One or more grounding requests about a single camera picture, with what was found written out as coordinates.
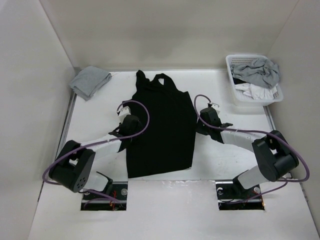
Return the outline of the black tank top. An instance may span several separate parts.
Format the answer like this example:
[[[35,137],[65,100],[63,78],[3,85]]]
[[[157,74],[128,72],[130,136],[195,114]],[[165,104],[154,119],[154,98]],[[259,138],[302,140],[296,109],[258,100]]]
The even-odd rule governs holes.
[[[147,129],[126,148],[128,177],[191,168],[198,117],[189,92],[180,91],[164,73],[149,80],[141,70],[136,72],[135,86],[127,106]]]

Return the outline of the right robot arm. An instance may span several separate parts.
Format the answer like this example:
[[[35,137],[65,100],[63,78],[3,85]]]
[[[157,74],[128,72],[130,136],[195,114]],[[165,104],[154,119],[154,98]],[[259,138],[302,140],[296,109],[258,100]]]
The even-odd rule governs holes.
[[[222,123],[211,106],[200,111],[196,132],[210,136],[222,144],[234,145],[254,153],[257,165],[232,179],[232,183],[217,186],[220,200],[244,199],[260,194],[259,185],[276,182],[299,165],[295,154],[284,144],[283,135],[273,130],[264,136],[232,131],[231,123]]]

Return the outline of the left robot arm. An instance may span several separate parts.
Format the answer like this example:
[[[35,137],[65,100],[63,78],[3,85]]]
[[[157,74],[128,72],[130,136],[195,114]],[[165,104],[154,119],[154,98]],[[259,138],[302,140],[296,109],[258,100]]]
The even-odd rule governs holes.
[[[94,161],[123,151],[148,125],[149,122],[143,125],[137,116],[129,114],[118,127],[101,138],[87,143],[67,141],[48,168],[48,177],[53,185],[61,185],[73,193],[93,186],[94,178],[90,174]]]

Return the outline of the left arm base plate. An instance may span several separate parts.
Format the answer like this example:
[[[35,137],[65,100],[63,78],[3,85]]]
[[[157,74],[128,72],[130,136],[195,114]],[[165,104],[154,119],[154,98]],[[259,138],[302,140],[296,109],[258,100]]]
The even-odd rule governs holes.
[[[82,194],[81,211],[126,211],[128,182],[109,182],[101,194],[85,192]]]

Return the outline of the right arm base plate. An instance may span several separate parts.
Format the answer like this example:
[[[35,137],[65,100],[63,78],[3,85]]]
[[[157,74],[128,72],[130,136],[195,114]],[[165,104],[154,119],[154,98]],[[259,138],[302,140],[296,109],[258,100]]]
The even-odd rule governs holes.
[[[264,211],[264,201],[259,185],[249,189],[237,190],[232,181],[216,181],[216,194],[220,211]]]

